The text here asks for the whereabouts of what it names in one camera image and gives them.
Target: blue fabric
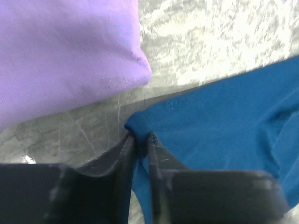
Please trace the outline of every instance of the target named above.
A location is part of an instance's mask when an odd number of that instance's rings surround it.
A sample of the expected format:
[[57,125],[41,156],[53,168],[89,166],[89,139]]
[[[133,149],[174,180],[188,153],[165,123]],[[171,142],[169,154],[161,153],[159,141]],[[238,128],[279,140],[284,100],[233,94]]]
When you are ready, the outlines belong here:
[[142,150],[150,131],[189,168],[265,170],[291,207],[299,202],[299,56],[155,104],[125,127],[140,148],[132,188],[146,224],[150,182]]

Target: lavender shirt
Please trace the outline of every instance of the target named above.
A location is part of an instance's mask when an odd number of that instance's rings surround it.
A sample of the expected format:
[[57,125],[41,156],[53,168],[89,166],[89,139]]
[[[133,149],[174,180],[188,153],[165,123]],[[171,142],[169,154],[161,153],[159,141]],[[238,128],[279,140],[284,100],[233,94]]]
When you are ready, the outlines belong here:
[[0,131],[148,83],[138,0],[0,0]]

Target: purple fabric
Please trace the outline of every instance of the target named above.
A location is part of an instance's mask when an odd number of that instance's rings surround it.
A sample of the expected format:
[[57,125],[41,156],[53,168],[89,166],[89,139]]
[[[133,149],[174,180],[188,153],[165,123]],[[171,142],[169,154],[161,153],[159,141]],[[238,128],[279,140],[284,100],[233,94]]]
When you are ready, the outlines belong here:
[[145,85],[138,0],[0,0],[0,131]]

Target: table surface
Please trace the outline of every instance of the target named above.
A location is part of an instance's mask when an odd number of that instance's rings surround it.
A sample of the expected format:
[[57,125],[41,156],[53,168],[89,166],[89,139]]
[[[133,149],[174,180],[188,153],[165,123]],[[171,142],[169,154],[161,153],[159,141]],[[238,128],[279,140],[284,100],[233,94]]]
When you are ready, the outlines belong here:
[[[299,54],[297,0],[140,0],[142,49],[153,76],[144,87],[0,133],[0,162],[79,166],[114,146],[135,111],[175,92]],[[131,223],[143,223],[132,195]],[[299,223],[299,208],[285,223]]]

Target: folded clothing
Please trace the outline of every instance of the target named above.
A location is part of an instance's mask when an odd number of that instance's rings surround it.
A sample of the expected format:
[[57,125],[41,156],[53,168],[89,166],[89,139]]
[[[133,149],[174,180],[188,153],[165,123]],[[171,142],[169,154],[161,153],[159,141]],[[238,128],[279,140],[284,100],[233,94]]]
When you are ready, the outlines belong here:
[[153,131],[183,164],[201,170],[264,170],[299,202],[299,56],[203,86],[134,113],[139,144],[133,191],[151,223],[147,136]]
[[0,131],[150,79],[138,0],[10,0],[0,12]]

